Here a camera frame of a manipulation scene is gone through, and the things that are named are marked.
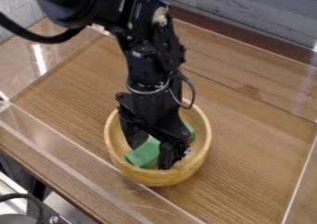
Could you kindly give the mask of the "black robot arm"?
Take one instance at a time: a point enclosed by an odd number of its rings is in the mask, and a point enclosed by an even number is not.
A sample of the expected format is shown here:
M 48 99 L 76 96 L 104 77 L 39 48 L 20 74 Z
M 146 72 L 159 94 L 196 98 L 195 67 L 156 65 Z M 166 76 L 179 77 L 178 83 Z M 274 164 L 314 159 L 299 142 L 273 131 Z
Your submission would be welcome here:
M 138 149 L 148 137 L 159 140 L 158 167 L 168 169 L 190 148 L 190 131 L 179 116 L 179 42 L 166 0 L 37 0 L 45 16 L 65 28 L 97 24 L 115 36 L 126 57 L 124 93 L 116 94 L 126 141 Z

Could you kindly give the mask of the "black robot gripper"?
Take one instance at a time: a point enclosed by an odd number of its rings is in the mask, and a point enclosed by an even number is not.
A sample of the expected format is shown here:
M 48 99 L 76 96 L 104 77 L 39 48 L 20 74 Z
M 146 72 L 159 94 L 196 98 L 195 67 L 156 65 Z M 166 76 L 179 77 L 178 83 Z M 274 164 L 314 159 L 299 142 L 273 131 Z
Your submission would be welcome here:
M 148 139 L 148 134 L 182 134 L 184 122 L 179 116 L 182 86 L 172 85 L 156 93 L 116 93 L 120 126 L 132 150 Z M 159 144 L 158 168 L 170 169 L 190 150 L 190 140 Z

